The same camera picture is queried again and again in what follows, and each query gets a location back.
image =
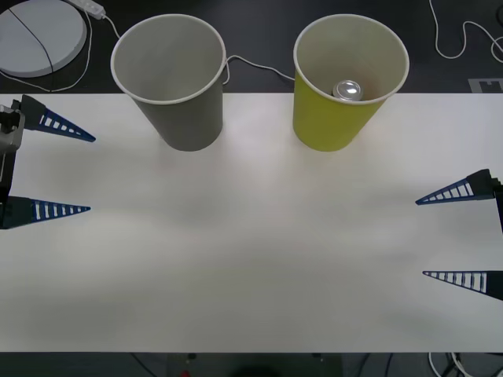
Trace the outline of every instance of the white round object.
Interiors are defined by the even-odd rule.
[[[61,0],[30,0],[11,10],[44,45],[57,71],[83,48],[87,29],[79,11]],[[51,73],[40,43],[7,9],[0,14],[0,70],[17,77]]]

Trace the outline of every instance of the white table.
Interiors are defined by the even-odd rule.
[[[503,351],[502,302],[421,274],[503,269],[496,203],[414,203],[503,178],[502,95],[395,95],[334,153],[291,94],[226,95],[200,152],[124,95],[35,97],[97,141],[27,131],[11,195],[93,209],[0,232],[0,351]]]

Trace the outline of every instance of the wire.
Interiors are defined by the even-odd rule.
[[[466,25],[471,24],[471,25],[474,25],[474,26],[482,29],[482,31],[484,33],[486,33],[486,35],[490,38],[490,40],[493,41],[493,44],[490,45],[490,53],[493,55],[494,59],[496,59],[500,63],[503,63],[503,60],[498,58],[496,56],[496,54],[494,53],[494,45],[496,45],[499,48],[499,50],[503,53],[503,48],[497,43],[497,41],[499,41],[503,37],[499,37],[499,38],[494,39],[493,36],[484,27],[480,26],[479,24],[477,24],[473,21],[465,21],[463,23],[463,48],[461,49],[459,54],[455,55],[453,57],[448,57],[447,55],[444,55],[443,53],[441,53],[440,49],[439,49],[439,22],[437,21],[437,16],[435,15],[435,10],[433,9],[433,4],[431,3],[431,0],[429,0],[429,2],[430,2],[431,14],[433,15],[433,20],[435,21],[435,49],[437,50],[437,53],[439,53],[439,55],[441,57],[445,57],[446,59],[457,59],[458,57],[463,55],[464,50],[466,49]]]
[[[358,368],[358,374],[356,375],[356,377],[360,377],[362,375],[363,367],[365,367],[365,364],[367,363],[369,356],[370,353],[367,353],[365,357],[363,357],[362,363],[360,364],[360,368]]]
[[[0,71],[0,75],[4,76],[7,79],[11,79],[13,81],[18,81],[18,82],[21,82],[21,83],[23,83],[25,85],[28,85],[28,86],[33,86],[34,88],[38,88],[38,89],[43,90],[44,92],[48,92],[48,93],[62,92],[64,90],[68,90],[68,89],[73,88],[75,85],[77,85],[80,82],[80,80],[82,80],[82,78],[86,74],[87,68],[89,67],[89,60],[90,60],[90,56],[91,56],[91,44],[92,44],[92,41],[93,41],[93,25],[91,24],[91,20],[89,18],[89,15],[87,14],[87,12],[84,12],[84,14],[86,15],[87,22],[89,23],[89,30],[90,30],[90,33],[89,33],[89,47],[87,49],[87,61],[86,61],[86,67],[84,68],[84,72],[80,75],[80,77],[77,79],[77,81],[75,81],[73,84],[71,84],[70,86],[66,86],[65,88],[60,88],[60,89],[55,89],[55,90],[49,90],[49,89],[46,89],[46,88],[42,88],[41,86],[38,86],[38,85],[35,85],[35,84],[31,84],[29,82],[25,82],[23,80],[16,79],[15,77],[12,77],[11,75],[7,75],[3,71]]]
[[[387,374],[389,373],[390,371],[390,365],[391,365],[391,359],[393,358],[393,353],[390,353],[390,356],[389,358],[387,359],[387,363],[386,363],[386,370],[384,371],[384,377],[387,377]]]
[[[440,373],[437,371],[437,369],[435,368],[435,366],[433,365],[433,360],[431,359],[431,352],[428,352],[428,361],[430,363],[430,368],[432,369],[433,373],[435,373],[435,375],[437,377],[442,377],[440,375]]]
[[[451,352],[450,356],[453,358],[453,362],[456,364],[457,368],[460,370],[464,377],[473,377],[465,371],[463,365],[461,365],[461,363],[457,360],[456,354],[454,352]]]
[[[113,32],[116,33],[117,39],[120,39],[119,32],[117,31],[116,25],[113,23],[113,21],[108,16],[106,16],[106,15],[103,15],[103,18],[105,18],[112,25]]]
[[[17,20],[26,28],[26,30],[28,30],[30,32],[30,34],[33,35],[33,38],[36,39],[36,41],[39,43],[39,45],[44,50],[44,53],[47,56],[47,60],[49,61],[49,66],[50,66],[50,73],[51,73],[50,91],[52,91],[52,89],[54,88],[54,76],[52,75],[54,73],[54,66],[53,66],[53,62],[50,59],[49,53],[47,52],[46,47],[43,45],[42,42],[40,42],[40,39],[37,38],[37,36],[35,35],[35,33],[33,31],[31,31],[31,29],[13,12],[13,10],[11,8],[9,8],[9,12],[11,12],[12,15],[15,16],[17,18]]]
[[[279,76],[284,77],[285,79],[295,81],[295,79],[294,79],[293,77],[287,76],[287,75],[285,75],[284,73],[279,72],[276,68],[268,67],[268,66],[266,66],[266,65],[260,65],[260,64],[252,63],[251,61],[246,60],[246,59],[244,59],[243,57],[240,57],[239,55],[232,55],[232,56],[230,56],[230,57],[228,57],[228,58],[227,58],[227,62],[226,62],[226,67],[227,67],[227,80],[226,80],[226,81],[224,81],[223,85],[227,85],[227,84],[229,83],[229,81],[230,81],[229,62],[230,62],[232,59],[239,59],[239,60],[242,60],[243,62],[245,62],[245,63],[247,63],[247,64],[250,64],[250,65],[252,65],[253,67],[257,67],[257,68],[261,68],[261,69],[268,69],[268,70],[270,70],[270,71],[276,72]]]
[[[149,373],[152,377],[157,377],[154,372],[152,372],[150,369],[147,368],[147,366],[145,364],[143,364],[141,362],[141,360],[138,358],[138,356],[136,356],[134,353],[130,353],[130,355],[137,361],[137,363],[140,364],[140,366],[143,368],[143,370],[147,373]]]

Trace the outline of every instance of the black cable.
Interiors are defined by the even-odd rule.
[[[363,367],[365,367],[365,363],[369,359],[369,356],[370,356],[370,353],[367,353],[365,355],[365,357],[363,358],[362,363],[360,364],[360,368],[358,369],[358,374],[356,375],[356,377],[360,377],[360,375],[362,375]]]
[[[503,5],[496,9],[496,21],[503,27]]]
[[[26,26],[26,24],[18,16],[16,16],[16,14],[13,12],[12,9],[9,8],[9,12],[11,12],[13,14],[13,16],[15,16],[17,18],[17,20],[19,22],[21,22],[21,24],[26,28],[26,30],[28,30],[30,32],[30,34],[33,35],[33,38],[35,38],[37,40],[39,45],[43,48],[44,53],[46,53],[47,60],[49,61],[49,65],[50,65],[50,74],[51,74],[49,93],[52,93],[53,89],[54,89],[54,67],[53,67],[53,62],[51,61],[51,59],[49,57],[49,53],[46,50],[46,47],[42,44],[42,42],[40,42],[40,39],[37,38],[37,36],[33,33],[33,31],[31,31],[30,28],[28,26]]]
[[[156,375],[154,375],[154,373],[147,368],[147,366],[145,364],[143,364],[141,362],[141,360],[138,358],[138,356],[136,356],[134,353],[130,353],[130,355],[141,365],[141,367],[143,368],[143,370],[147,373],[149,373],[152,377],[157,377]]]
[[[456,366],[456,364],[454,362],[451,362],[447,368],[443,371],[442,373],[442,377],[447,377],[449,375],[449,373],[451,373],[454,369],[454,367]]]
[[[388,372],[390,371],[391,359],[393,358],[393,353],[390,353],[389,358],[386,363],[386,370],[384,371],[384,377],[387,377]]]

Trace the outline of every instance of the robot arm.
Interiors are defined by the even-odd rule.
[[[16,154],[24,130],[93,142],[95,137],[74,123],[50,111],[36,99],[23,95],[11,107],[0,105],[0,229],[51,220],[90,210],[89,207],[9,196]]]

